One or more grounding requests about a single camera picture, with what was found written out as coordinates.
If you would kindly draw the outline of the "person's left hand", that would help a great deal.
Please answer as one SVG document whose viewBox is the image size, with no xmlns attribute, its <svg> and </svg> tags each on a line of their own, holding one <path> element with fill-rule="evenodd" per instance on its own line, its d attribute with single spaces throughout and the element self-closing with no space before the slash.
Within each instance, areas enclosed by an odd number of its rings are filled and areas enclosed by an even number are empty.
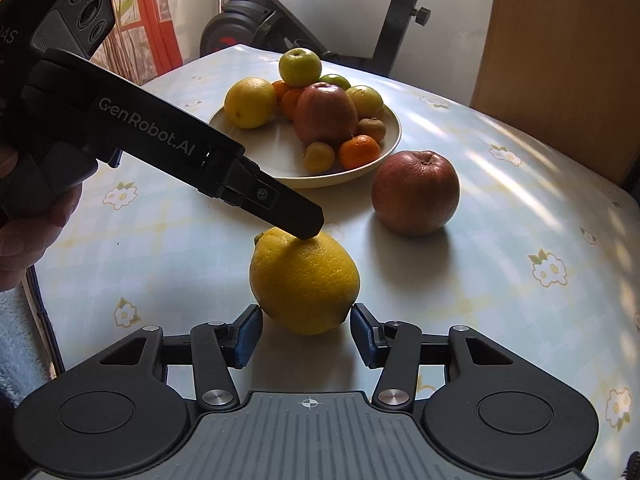
<svg viewBox="0 0 640 480">
<path fill-rule="evenodd" d="M 58 239 L 80 201 L 82 184 L 71 188 L 44 214 L 7 223 L 0 231 L 1 290 L 21 283 L 26 270 L 35 264 Z"/>
</svg>

